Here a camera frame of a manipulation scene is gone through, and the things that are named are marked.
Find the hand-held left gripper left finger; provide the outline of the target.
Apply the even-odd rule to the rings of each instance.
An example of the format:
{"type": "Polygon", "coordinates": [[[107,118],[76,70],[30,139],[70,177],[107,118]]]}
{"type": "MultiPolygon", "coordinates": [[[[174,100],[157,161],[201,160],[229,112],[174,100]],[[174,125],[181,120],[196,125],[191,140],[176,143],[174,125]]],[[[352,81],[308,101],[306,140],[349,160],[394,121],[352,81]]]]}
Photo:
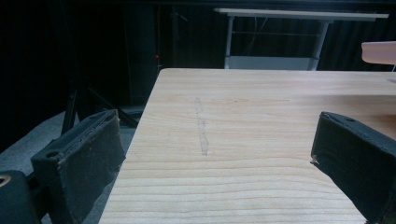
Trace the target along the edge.
{"type": "Polygon", "coordinates": [[[115,110],[85,118],[36,153],[31,162],[49,191],[52,223],[81,224],[124,160],[115,110]]]}

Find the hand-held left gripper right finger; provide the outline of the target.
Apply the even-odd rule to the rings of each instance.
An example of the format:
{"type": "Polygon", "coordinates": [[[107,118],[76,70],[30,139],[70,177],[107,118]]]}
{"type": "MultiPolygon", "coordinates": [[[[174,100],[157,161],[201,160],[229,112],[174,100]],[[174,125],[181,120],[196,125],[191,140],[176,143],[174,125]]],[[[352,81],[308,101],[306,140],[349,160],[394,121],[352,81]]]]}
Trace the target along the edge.
{"type": "Polygon", "coordinates": [[[369,224],[396,224],[396,140],[355,119],[323,112],[311,158],[369,224]]]}

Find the black metal stand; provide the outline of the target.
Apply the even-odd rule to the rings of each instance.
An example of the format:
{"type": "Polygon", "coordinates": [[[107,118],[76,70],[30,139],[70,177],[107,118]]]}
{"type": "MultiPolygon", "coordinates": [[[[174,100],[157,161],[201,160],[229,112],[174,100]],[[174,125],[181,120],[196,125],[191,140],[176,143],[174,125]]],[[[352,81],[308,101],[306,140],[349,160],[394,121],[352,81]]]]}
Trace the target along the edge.
{"type": "Polygon", "coordinates": [[[120,106],[112,104],[84,80],[77,62],[74,62],[70,65],[69,71],[70,91],[68,93],[66,110],[64,114],[62,134],[67,133],[74,127],[76,117],[78,117],[80,120],[83,120],[93,114],[90,107],[90,97],[92,97],[101,105],[104,105],[106,108],[116,109],[118,111],[119,118],[128,126],[133,128],[137,127],[138,121],[136,119],[133,119],[126,112],[124,112],[120,106]]]}

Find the pink plastic object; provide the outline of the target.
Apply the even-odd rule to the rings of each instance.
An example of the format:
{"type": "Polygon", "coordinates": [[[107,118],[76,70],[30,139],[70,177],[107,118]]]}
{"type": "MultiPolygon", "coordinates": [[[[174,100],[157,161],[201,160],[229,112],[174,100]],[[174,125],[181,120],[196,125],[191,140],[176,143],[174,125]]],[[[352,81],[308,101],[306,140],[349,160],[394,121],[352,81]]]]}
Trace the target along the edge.
{"type": "Polygon", "coordinates": [[[367,63],[396,64],[396,41],[364,42],[361,49],[367,63]]]}

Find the white metal-frame table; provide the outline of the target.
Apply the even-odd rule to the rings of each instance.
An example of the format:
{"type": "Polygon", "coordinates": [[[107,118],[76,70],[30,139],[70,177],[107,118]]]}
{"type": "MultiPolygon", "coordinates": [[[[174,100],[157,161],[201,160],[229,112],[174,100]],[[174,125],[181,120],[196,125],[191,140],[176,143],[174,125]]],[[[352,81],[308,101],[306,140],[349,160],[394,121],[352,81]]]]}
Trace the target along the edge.
{"type": "Polygon", "coordinates": [[[246,8],[215,8],[215,11],[228,17],[228,32],[224,56],[225,69],[263,69],[263,70],[308,70],[315,71],[325,36],[329,25],[334,21],[376,21],[387,19],[389,14],[353,13],[353,12],[323,12],[301,10],[271,10],[246,8]],[[309,57],[259,57],[233,56],[231,45],[233,38],[233,21],[235,18],[265,19],[295,19],[319,22],[317,40],[313,48],[313,55],[309,57]]]}

